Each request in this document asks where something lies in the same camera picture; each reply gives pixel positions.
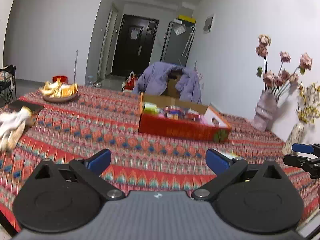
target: purple jacket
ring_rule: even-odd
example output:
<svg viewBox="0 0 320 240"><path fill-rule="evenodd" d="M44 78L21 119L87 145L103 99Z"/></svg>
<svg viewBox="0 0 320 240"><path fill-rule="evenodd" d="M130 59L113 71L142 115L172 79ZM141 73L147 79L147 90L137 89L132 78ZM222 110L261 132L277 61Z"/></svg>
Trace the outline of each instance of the purple jacket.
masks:
<svg viewBox="0 0 320 240"><path fill-rule="evenodd" d="M182 70L182 76L175 85L180 93L180 100L201 104L201 91L196 72L165 62L155 62L147 67L138 79L133 93L145 92L150 95L161 95L167 88L168 75L172 70Z"/></svg>

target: artificial flower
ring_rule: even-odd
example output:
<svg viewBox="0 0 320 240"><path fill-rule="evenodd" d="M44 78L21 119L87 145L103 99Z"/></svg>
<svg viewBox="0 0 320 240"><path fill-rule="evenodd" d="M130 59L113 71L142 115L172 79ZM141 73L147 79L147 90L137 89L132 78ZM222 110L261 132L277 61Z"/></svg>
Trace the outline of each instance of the artificial flower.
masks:
<svg viewBox="0 0 320 240"><path fill-rule="evenodd" d="M291 61L291 57L289 56L289 53L286 51L281 51L280 57L281 57L282 62L290 62Z"/></svg>
<svg viewBox="0 0 320 240"><path fill-rule="evenodd" d="M278 77L276 78L276 85L277 85L278 87L282 86L284 83L285 83L285 81L282 79L281 76L278 76Z"/></svg>
<svg viewBox="0 0 320 240"><path fill-rule="evenodd" d="M258 39L260 44L265 46L271 45L271 39L268 35L260 34Z"/></svg>
<svg viewBox="0 0 320 240"><path fill-rule="evenodd" d="M301 67L302 69L311 70L311 67L312 67L312 58L310 58L307 53L301 55L301 58L300 58L300 67Z"/></svg>
<svg viewBox="0 0 320 240"><path fill-rule="evenodd" d="M297 73L293 73L290 76L289 81L290 81L291 84L293 84L293 83L296 83L298 81L298 79L299 79L298 74Z"/></svg>
<svg viewBox="0 0 320 240"><path fill-rule="evenodd" d="M256 48L256 53L260 57L265 57L268 55L267 48L263 44L259 44L259 46Z"/></svg>
<svg viewBox="0 0 320 240"><path fill-rule="evenodd" d="M315 83L306 88L303 87L302 83L298 85L299 96L301 97L301 103L303 103L303 106L298 103L298 109L296 109L300 121L314 123L315 119L320 117L319 87Z"/></svg>
<svg viewBox="0 0 320 240"><path fill-rule="evenodd" d="M267 85L267 87L273 87L275 85L276 79L274 73L268 71L267 73L263 74L263 81Z"/></svg>
<svg viewBox="0 0 320 240"><path fill-rule="evenodd" d="M290 78L290 74L288 71L286 71L285 69L282 70L281 72L281 77L284 81L287 81Z"/></svg>

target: plastic bag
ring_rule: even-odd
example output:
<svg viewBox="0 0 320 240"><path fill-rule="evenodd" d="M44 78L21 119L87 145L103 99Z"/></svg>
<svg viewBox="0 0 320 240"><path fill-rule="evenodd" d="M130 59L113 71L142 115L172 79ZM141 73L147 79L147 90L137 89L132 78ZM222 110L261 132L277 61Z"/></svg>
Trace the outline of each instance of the plastic bag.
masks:
<svg viewBox="0 0 320 240"><path fill-rule="evenodd" d="M180 25L179 27L174 29L174 32L176 33L176 35L180 35L182 33L184 33L186 31L186 26L185 25Z"/></svg>

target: refrigerator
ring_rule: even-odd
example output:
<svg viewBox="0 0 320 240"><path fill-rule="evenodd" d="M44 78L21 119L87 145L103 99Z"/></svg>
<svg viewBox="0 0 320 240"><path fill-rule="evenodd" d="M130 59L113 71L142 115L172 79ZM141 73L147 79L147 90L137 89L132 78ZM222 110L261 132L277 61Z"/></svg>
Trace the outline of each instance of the refrigerator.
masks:
<svg viewBox="0 0 320 240"><path fill-rule="evenodd" d="M164 37L164 46L162 49L162 54L160 61L167 63L186 66L188 60L188 53L182 56L186 44L188 43L189 36L191 34L191 27L194 23L182 20L182 25L185 26L186 31L182 34L176 35L175 29L180 27L179 23L171 21L168 26L168 30Z"/></svg>

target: plate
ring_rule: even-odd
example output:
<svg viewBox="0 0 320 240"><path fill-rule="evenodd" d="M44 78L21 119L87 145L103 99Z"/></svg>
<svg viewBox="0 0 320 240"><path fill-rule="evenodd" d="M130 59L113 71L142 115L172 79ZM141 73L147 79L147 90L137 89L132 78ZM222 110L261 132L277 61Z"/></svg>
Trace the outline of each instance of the plate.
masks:
<svg viewBox="0 0 320 240"><path fill-rule="evenodd" d="M78 95L78 93L75 93L70 97L64 97L64 98L51 98L49 96L42 96L42 98L45 101L50 102L50 103L65 103L65 102L68 102L68 101L74 99L77 95Z"/></svg>

